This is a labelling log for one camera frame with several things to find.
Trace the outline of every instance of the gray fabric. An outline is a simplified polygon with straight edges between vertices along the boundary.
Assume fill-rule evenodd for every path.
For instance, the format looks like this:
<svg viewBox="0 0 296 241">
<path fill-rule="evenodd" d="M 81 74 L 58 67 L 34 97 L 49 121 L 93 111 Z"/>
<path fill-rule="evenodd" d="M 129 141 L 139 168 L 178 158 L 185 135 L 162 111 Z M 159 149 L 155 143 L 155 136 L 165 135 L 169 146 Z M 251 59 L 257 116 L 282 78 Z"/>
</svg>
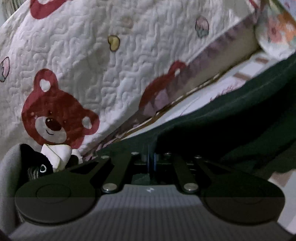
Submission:
<svg viewBox="0 0 296 241">
<path fill-rule="evenodd" d="M 86 216 L 65 225 L 24 223 L 13 241 L 288 241 L 292 237 L 276 222 L 239 226 L 212 215 L 196 195 L 174 185 L 125 185 L 103 195 Z"/>
<path fill-rule="evenodd" d="M 12 147 L 0 162 L 0 229 L 9 234 L 16 228 L 14 195 L 22 168 L 20 144 Z"/>
</svg>

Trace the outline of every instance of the black plush toy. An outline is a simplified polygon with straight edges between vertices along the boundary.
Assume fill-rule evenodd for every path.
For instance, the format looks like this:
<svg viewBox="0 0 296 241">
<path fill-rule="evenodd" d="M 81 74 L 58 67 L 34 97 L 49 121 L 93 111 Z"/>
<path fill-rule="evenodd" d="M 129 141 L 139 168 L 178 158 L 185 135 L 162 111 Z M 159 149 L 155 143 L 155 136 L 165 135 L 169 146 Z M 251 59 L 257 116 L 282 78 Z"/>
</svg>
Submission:
<svg viewBox="0 0 296 241">
<path fill-rule="evenodd" d="M 40 152 L 34 151 L 27 144 L 20 145 L 22 157 L 22 171 L 19 186 L 39 177 L 53 173 L 53 168 L 48 158 Z"/>
</svg>

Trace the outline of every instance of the white quilt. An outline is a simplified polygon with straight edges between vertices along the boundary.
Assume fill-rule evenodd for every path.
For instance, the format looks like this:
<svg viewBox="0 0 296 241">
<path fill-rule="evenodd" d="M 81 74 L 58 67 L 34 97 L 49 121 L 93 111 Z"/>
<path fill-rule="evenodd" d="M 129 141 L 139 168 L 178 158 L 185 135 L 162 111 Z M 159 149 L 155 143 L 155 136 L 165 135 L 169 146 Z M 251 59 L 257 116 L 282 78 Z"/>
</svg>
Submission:
<svg viewBox="0 0 296 241">
<path fill-rule="evenodd" d="M 0 160 L 16 143 L 86 154 L 254 12 L 249 0 L 27 0 L 0 28 Z"/>
</svg>

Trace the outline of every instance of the bear nose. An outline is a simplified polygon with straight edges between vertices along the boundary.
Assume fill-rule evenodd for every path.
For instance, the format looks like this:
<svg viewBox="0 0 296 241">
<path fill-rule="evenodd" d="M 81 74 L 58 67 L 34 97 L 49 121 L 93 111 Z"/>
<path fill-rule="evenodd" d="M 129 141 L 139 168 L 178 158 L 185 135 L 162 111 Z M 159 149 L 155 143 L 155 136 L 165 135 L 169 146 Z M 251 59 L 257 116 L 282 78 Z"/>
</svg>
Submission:
<svg viewBox="0 0 296 241">
<path fill-rule="evenodd" d="M 45 120 L 46 126 L 51 129 L 52 131 L 59 131 L 61 130 L 62 126 L 53 118 L 46 118 Z"/>
</svg>

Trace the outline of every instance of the black circular pad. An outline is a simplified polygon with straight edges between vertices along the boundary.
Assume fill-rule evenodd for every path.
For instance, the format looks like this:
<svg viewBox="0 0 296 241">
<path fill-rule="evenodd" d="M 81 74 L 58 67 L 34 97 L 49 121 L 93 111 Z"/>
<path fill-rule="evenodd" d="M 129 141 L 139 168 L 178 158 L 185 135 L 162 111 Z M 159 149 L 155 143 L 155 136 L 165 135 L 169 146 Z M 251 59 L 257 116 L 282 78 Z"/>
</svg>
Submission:
<svg viewBox="0 0 296 241">
<path fill-rule="evenodd" d="M 204 200 L 214 215 L 244 225 L 277 220 L 285 204 L 277 186 L 240 172 L 216 176 Z"/>
<path fill-rule="evenodd" d="M 39 224 L 61 224 L 88 212 L 96 191 L 85 175 L 57 172 L 32 180 L 17 190 L 15 205 L 20 214 Z"/>
</svg>

